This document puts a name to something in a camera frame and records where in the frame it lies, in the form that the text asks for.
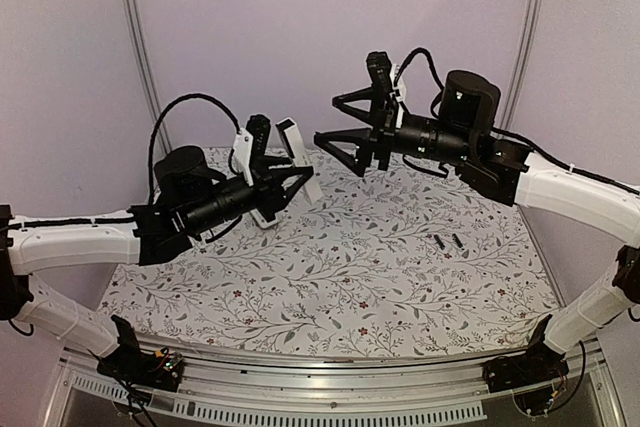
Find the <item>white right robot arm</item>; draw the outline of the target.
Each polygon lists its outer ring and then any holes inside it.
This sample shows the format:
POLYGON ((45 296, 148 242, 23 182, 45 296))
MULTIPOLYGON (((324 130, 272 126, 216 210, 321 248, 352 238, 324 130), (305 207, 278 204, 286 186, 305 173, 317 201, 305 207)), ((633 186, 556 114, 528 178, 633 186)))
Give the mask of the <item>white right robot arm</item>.
POLYGON ((317 133, 314 143, 357 176, 373 161, 387 169, 392 154, 450 165, 480 196, 506 206, 556 214, 606 234, 620 255, 580 296, 541 321, 517 362, 537 383, 556 357, 639 302, 639 190, 554 160, 532 142, 494 128, 501 92, 478 74, 454 70, 436 96, 437 118, 403 112, 399 90, 385 76, 333 98, 361 129, 317 133))

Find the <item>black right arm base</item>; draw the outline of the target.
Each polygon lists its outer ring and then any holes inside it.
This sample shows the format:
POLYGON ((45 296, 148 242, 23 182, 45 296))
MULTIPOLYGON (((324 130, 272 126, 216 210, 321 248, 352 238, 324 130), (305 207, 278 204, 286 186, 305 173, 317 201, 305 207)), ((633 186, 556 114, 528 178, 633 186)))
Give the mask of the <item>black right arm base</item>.
POLYGON ((482 364, 482 378, 490 393, 509 391, 547 382, 547 386, 516 394, 516 407, 524 414, 537 417, 548 414, 559 396, 569 368, 564 354, 544 344, 544 331, 551 315, 536 326, 523 353, 498 356, 482 364))

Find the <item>white slim remote control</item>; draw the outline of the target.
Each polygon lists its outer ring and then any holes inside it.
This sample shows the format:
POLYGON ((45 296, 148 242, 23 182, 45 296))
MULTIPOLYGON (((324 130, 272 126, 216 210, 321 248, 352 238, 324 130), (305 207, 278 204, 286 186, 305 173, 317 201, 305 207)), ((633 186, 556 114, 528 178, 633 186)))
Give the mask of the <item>white slim remote control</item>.
POLYGON ((293 164, 296 167, 312 168, 311 178, 305 182, 303 192, 307 202, 314 204, 322 198, 323 193, 297 123, 287 117, 276 124, 276 129, 281 144, 293 164))

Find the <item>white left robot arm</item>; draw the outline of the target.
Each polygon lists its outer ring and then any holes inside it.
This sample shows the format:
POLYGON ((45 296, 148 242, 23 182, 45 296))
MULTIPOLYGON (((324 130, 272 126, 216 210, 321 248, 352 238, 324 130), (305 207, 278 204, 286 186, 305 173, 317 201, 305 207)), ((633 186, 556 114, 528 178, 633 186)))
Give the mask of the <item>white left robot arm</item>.
POLYGON ((196 146, 180 147, 154 166, 151 203, 94 218, 22 220, 1 208, 1 317, 31 323, 86 348, 128 381, 148 373, 133 327, 91 311, 43 283, 37 272, 88 264, 154 266, 191 250, 203 233, 258 210, 282 211, 310 181, 310 165, 246 155, 238 174, 209 167, 196 146))

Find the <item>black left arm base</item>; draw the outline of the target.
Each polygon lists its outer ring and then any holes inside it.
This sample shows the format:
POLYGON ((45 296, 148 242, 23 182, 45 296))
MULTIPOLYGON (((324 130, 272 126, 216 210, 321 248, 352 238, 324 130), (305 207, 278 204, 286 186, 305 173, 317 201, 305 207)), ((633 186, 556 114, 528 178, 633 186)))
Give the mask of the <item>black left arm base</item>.
POLYGON ((117 329, 115 351, 98 360, 97 372, 123 383, 177 392, 184 372, 184 357, 163 347, 154 353, 141 350, 131 324, 116 315, 111 316, 117 329))

